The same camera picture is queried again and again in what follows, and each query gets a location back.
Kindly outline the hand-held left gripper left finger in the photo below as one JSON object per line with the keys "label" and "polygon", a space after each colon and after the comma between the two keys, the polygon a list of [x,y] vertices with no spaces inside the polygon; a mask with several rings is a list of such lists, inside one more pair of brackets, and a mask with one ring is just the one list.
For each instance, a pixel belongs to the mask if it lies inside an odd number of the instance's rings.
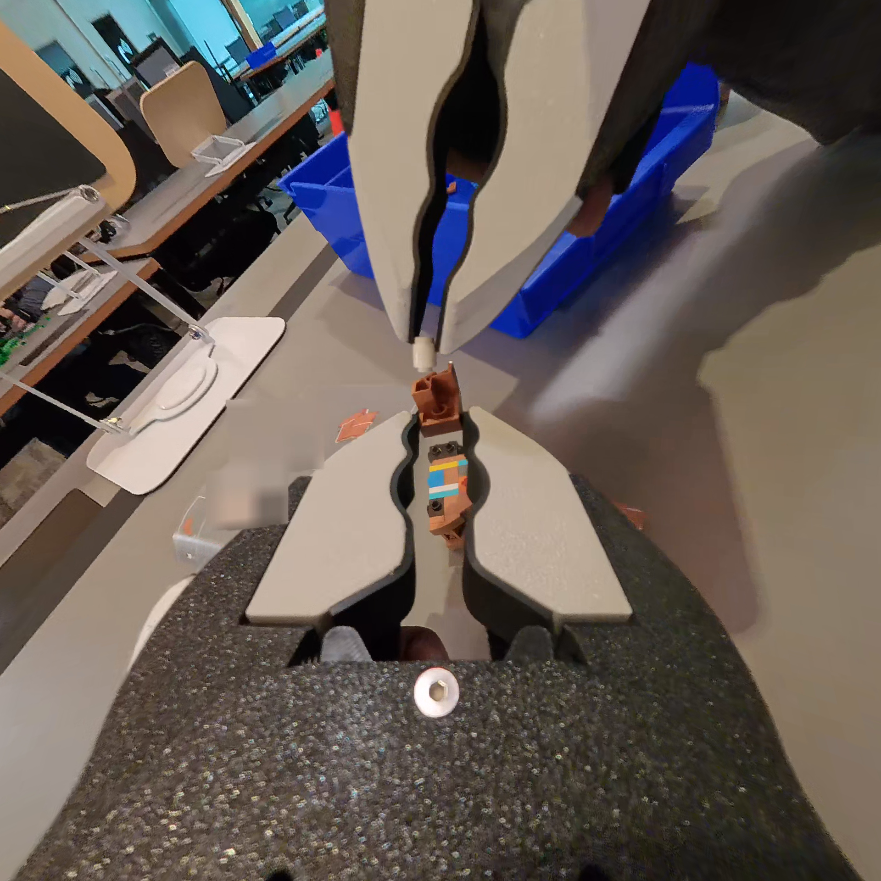
{"label": "hand-held left gripper left finger", "polygon": [[245,611],[259,625],[318,625],[395,584],[413,605],[415,415],[402,411],[333,453],[309,480]]}

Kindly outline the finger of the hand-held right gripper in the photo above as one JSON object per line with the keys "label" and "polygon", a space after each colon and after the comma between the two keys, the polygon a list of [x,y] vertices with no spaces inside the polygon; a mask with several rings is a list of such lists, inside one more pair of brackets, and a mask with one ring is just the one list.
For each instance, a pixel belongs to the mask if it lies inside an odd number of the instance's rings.
{"label": "finger of the hand-held right gripper", "polygon": [[468,214],[436,336],[455,352],[491,324],[583,203],[576,193],[648,1],[532,1],[486,15],[501,147]]}
{"label": "finger of the hand-held right gripper", "polygon": [[435,131],[477,18],[470,1],[364,6],[348,153],[374,280],[402,341],[417,339],[433,279],[443,211]]}

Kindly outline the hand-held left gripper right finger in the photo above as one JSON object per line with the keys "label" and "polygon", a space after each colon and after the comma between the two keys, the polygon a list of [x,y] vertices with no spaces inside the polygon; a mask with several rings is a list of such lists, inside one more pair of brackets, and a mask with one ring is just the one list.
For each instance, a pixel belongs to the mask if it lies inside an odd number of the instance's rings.
{"label": "hand-held left gripper right finger", "polygon": [[633,610],[568,470],[472,406],[464,597],[484,626],[621,623]]}

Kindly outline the small brown brick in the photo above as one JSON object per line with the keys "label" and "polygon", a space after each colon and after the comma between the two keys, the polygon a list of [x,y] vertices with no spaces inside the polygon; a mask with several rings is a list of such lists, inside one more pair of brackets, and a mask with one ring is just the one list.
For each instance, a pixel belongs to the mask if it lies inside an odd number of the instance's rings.
{"label": "small brown brick", "polygon": [[424,437],[433,438],[462,430],[461,391],[452,361],[447,363],[446,369],[415,380],[412,396]]}

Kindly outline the person's right forearm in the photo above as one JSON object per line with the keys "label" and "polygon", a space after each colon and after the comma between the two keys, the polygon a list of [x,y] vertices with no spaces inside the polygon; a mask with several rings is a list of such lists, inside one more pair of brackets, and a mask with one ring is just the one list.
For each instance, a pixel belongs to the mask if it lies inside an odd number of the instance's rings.
{"label": "person's right forearm", "polygon": [[878,1],[725,1],[690,61],[821,145],[880,131]]}

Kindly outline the person's left hand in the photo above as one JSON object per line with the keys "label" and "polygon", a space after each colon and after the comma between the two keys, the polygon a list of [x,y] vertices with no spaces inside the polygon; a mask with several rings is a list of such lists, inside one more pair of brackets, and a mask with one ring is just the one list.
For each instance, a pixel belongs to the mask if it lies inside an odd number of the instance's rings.
{"label": "person's left hand", "polygon": [[447,663],[449,654],[440,636],[432,629],[417,625],[400,628],[398,660],[405,663]]}

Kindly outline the multicoloured brick model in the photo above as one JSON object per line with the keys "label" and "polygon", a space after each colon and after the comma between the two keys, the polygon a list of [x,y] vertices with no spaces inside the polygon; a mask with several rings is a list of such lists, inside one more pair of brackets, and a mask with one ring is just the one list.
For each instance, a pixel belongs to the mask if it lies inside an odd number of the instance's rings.
{"label": "multicoloured brick model", "polygon": [[451,551],[465,545],[464,533],[472,509],[468,494],[468,459],[458,440],[443,440],[428,449],[426,505],[428,529]]}

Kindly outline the wood-edged grey table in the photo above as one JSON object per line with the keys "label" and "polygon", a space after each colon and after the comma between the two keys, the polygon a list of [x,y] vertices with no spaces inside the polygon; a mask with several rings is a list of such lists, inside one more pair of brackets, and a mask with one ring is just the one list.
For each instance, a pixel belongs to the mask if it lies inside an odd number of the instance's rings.
{"label": "wood-edged grey table", "polygon": [[228,138],[253,144],[246,153],[211,178],[191,160],[123,214],[128,223],[107,246],[109,253],[118,260],[153,254],[215,196],[228,190],[334,87],[333,58],[327,50],[225,132]]}
{"label": "wood-edged grey table", "polygon": [[79,297],[36,278],[2,300],[2,413],[28,386],[101,418],[178,341],[112,270],[82,270],[65,283]]}

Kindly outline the large blue storage bin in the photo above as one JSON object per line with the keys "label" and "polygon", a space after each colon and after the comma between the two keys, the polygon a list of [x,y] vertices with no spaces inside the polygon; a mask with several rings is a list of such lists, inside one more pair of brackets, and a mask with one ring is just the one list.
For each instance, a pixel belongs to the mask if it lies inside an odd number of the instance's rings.
{"label": "large blue storage bin", "polygon": [[[560,236],[491,327],[514,338],[529,336],[641,237],[668,206],[678,179],[710,148],[719,104],[715,73],[690,62],[664,97],[629,188],[612,200],[599,230],[590,238]],[[279,185],[346,269],[373,279],[346,135],[333,138],[303,160]]]}

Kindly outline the grey instruction booklet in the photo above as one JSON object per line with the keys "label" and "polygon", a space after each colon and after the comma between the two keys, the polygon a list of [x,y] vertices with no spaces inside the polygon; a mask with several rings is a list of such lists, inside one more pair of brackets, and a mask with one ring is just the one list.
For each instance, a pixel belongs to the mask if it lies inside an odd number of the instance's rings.
{"label": "grey instruction booklet", "polygon": [[366,435],[381,422],[382,410],[377,405],[356,407],[343,403],[328,407],[323,414],[321,443],[323,448],[335,451]]}

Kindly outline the small clear plastic object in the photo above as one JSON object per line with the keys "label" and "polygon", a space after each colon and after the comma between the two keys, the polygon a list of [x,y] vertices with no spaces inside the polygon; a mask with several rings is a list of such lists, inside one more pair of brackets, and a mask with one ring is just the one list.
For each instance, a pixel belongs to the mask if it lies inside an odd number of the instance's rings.
{"label": "small clear plastic object", "polygon": [[181,563],[195,564],[204,556],[202,531],[206,517],[205,505],[204,494],[198,494],[173,532],[174,555]]}

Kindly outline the clear plastic tray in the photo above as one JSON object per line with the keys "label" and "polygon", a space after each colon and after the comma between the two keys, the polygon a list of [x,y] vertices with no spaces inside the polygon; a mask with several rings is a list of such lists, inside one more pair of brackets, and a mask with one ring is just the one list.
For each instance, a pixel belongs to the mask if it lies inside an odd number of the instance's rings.
{"label": "clear plastic tray", "polygon": [[191,156],[204,168],[205,177],[213,177],[231,167],[253,146],[238,138],[211,135],[192,150]]}

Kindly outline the white bar on clear legs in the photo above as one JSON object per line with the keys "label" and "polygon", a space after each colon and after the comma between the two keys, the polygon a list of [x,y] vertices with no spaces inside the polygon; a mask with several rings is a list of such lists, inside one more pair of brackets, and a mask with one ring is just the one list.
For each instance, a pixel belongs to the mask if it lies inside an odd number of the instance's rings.
{"label": "white bar on clear legs", "polygon": [[218,367],[212,358],[215,340],[210,332],[196,318],[187,313],[177,302],[171,300],[151,283],[142,279],[126,263],[120,262],[98,242],[89,240],[84,234],[98,227],[107,214],[108,204],[101,193],[90,185],[36,196],[2,207],[6,215],[36,204],[52,204],[39,214],[1,251],[2,290],[17,287],[20,280],[38,275],[44,266],[66,251],[76,240],[89,253],[96,256],[112,270],[134,284],[148,297],[158,302],[178,320],[185,323],[190,336],[205,345],[205,349],[194,356],[183,368],[172,373],[153,399],[139,416],[128,424],[120,417],[96,420],[80,413],[38,389],[2,372],[2,380],[18,389],[48,402],[58,409],[79,418],[107,435],[135,437],[154,423],[169,422],[182,416],[200,402],[217,379]]}

